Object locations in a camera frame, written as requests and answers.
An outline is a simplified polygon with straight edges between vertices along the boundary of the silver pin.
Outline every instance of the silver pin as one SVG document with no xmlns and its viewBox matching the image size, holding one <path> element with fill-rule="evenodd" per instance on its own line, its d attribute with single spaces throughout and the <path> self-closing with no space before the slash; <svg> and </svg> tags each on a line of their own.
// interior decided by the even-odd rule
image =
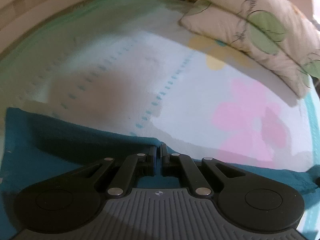
<svg viewBox="0 0 320 240">
<path fill-rule="evenodd" d="M 196 189 L 196 193 L 201 196 L 207 196 L 211 193 L 211 190 L 207 187 L 199 187 Z"/>
<path fill-rule="evenodd" d="M 119 187 L 112 187 L 108 189 L 108 194 L 112 196 L 119 196 L 123 193 L 123 190 Z"/>
</svg>

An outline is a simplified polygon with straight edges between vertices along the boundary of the gray ribbed plate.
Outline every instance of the gray ribbed plate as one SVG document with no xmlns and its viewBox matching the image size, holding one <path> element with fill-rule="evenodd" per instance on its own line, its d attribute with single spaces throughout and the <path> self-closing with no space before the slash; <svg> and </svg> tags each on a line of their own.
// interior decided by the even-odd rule
<svg viewBox="0 0 320 240">
<path fill-rule="evenodd" d="M 62 234 L 23 230 L 14 240 L 303 240 L 294 229 L 256 234 L 226 221 L 210 200 L 179 189 L 132 189 L 130 195 L 107 201 L 85 226 Z"/>
</svg>

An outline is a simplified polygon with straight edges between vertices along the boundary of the pink flower print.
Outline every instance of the pink flower print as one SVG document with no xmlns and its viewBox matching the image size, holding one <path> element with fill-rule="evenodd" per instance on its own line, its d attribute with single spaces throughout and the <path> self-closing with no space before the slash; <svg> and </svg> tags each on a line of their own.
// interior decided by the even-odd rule
<svg viewBox="0 0 320 240">
<path fill-rule="evenodd" d="M 278 117 L 280 106 L 268 101 L 267 92 L 257 81 L 232 81 L 232 99 L 222 102 L 212 119 L 215 126 L 229 133 L 220 150 L 270 162 L 274 147 L 286 147 L 286 130 Z"/>
</svg>

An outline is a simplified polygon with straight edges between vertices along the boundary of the mattress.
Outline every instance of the mattress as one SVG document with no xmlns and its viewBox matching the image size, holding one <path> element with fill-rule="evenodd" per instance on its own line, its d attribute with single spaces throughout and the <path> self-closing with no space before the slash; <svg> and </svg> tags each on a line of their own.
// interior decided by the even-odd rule
<svg viewBox="0 0 320 240">
<path fill-rule="evenodd" d="M 157 138 L 194 159 L 296 172 L 319 165 L 314 87 L 299 100 L 243 53 L 187 31 L 178 21 L 189 9 L 94 0 L 39 27 L 0 61 L 0 146 L 5 111 L 17 107 Z M 316 203 L 298 226 L 309 239 L 319 212 Z"/>
</svg>

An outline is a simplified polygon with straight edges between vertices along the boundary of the blue fabric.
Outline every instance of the blue fabric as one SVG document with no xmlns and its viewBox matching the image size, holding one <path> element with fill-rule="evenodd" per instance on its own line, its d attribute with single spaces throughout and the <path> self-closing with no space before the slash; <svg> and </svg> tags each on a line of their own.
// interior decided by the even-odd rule
<svg viewBox="0 0 320 240">
<path fill-rule="evenodd" d="M 6 115 L 4 158 L 0 170 L 0 239 L 6 240 L 21 230 L 13 213 L 13 199 L 23 188 L 57 176 L 81 165 L 108 157 L 124 159 L 128 154 L 146 152 L 155 138 L 132 137 L 82 127 L 51 117 L 9 108 Z M 236 165 L 247 171 L 283 182 L 298 190 L 306 208 L 319 202 L 320 191 L 313 180 L 320 168 L 308 172 L 271 170 Z M 174 185 L 176 180 L 145 178 L 140 187 Z"/>
</svg>

